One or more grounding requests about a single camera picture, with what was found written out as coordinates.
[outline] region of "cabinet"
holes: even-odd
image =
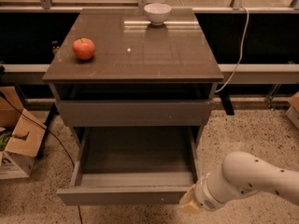
[[[72,42],[95,56],[78,61]],[[83,9],[43,77],[79,145],[68,205],[178,203],[221,71],[191,9],[152,26],[138,9]]]

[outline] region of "white bowl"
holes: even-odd
[[[167,4],[148,4],[144,6],[144,10],[150,22],[154,25],[162,25],[171,12],[171,7]]]

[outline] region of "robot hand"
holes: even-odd
[[[200,208],[216,211],[230,200],[259,191],[299,205],[299,172],[278,168],[246,152],[233,152],[224,158],[220,170],[203,176],[191,187],[180,206],[195,214]]]

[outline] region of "red apple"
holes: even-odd
[[[86,61],[94,55],[95,45],[89,38],[80,38],[73,42],[73,51],[78,59]]]

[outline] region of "floor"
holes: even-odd
[[[264,105],[235,106],[227,116],[215,105],[201,138],[198,155],[201,173],[213,172],[226,154],[242,150],[272,164],[299,171],[299,132],[285,116],[285,109],[271,111]],[[50,125],[70,152],[77,145],[56,115]],[[68,207],[56,190],[67,188],[72,165],[57,140],[47,135],[44,158],[36,160],[29,178],[0,181],[0,223],[80,223],[78,208]],[[178,205],[81,206],[83,223],[299,223],[299,206],[272,194],[260,193],[245,200],[228,202],[215,213],[199,216],[182,213]]]

